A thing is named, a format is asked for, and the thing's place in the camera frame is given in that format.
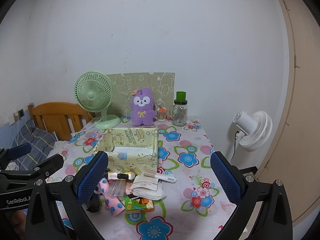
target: floral tablecloth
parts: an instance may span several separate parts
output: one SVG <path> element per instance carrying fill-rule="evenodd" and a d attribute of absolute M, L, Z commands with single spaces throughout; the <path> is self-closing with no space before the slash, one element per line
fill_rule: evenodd
<path fill-rule="evenodd" d="M 122 117 L 118 127 L 132 127 L 132 121 Z M 197 118 L 189 118 L 185 127 L 173 126 L 169 121 L 155 122 L 153 127 L 159 132 L 158 172 L 177 178 L 176 183 L 162 182 L 167 196 L 154 201 L 154 212 L 122 212 L 116 217 L 101 200 L 101 211 L 87 212 L 88 217 L 106 239 L 213 239 L 236 206 L 229 202 L 210 167 L 210 155 L 214 152 L 210 140 Z M 102 135 L 103 130 L 91 128 L 66 143 L 57 152 L 64 157 L 64 166 L 48 182 L 75 175 L 89 163 Z M 71 227 L 61 202 L 58 208 L 65 225 Z"/>

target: door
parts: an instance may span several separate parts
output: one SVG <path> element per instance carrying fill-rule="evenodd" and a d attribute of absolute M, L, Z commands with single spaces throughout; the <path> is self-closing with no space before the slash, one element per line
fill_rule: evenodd
<path fill-rule="evenodd" d="M 297 224 L 320 200 L 320 28 L 302 0 L 283 1 L 295 53 L 292 100 L 280 138 L 258 179 L 282 180 Z"/>

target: fan base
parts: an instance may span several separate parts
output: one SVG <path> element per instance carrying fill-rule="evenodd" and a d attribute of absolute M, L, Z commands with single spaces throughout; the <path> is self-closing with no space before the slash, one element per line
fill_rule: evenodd
<path fill-rule="evenodd" d="M 107 114 L 103 116 L 102 120 L 95 121 L 94 125 L 98 129 L 107 129 L 110 127 L 115 127 L 121 122 L 120 118 L 115 114 Z"/>

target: yellow bow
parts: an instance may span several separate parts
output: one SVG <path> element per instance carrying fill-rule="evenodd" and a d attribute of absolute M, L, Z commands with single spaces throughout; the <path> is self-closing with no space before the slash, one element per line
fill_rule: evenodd
<path fill-rule="evenodd" d="M 143 114 L 145 114 L 145 113 L 146 113 L 146 111 L 143 111 L 143 112 L 140 112 L 140 111 L 139 111 L 139 112 L 138 112 L 138 114 L 140 114 L 140 116 L 139 116 L 139 117 L 141 117 L 141 116 L 142 116 L 142 117 L 144 117 L 144 115 L 143 115 Z"/>

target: door frame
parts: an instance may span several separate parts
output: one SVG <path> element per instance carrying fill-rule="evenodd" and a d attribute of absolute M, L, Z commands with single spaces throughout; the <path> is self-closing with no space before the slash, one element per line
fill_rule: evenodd
<path fill-rule="evenodd" d="M 275 133 L 275 136 L 272 140 L 272 143 L 269 147 L 269 150 L 264 157 L 258 171 L 256 173 L 256 178 L 259 179 L 259 176 L 262 174 L 263 170 L 267 166 L 270 158 L 272 157 L 281 135 L 283 133 L 284 127 L 287 125 L 286 120 L 289 114 L 292 96 L 293 96 L 293 88 L 294 88 L 294 79 L 295 79 L 295 68 L 296 68 L 296 60 L 295 60 L 295 44 L 294 44 L 294 36 L 293 30 L 291 25 L 291 20 L 289 17 L 288 10 L 286 8 L 286 4 L 284 0 L 279 0 L 282 13 L 284 15 L 285 26 L 287 28 L 287 35 L 288 35 L 288 42 L 289 42 L 289 79 L 288 79 L 288 87 L 287 87 L 287 94 L 284 102 L 284 109 L 282 111 L 282 115 L 280 118 L 280 122 Z M 311 212 L 320 205 L 320 197 L 302 214 L 300 215 L 295 221 L 292 222 L 293 226 L 298 225 L 301 221 L 303 221 Z"/>

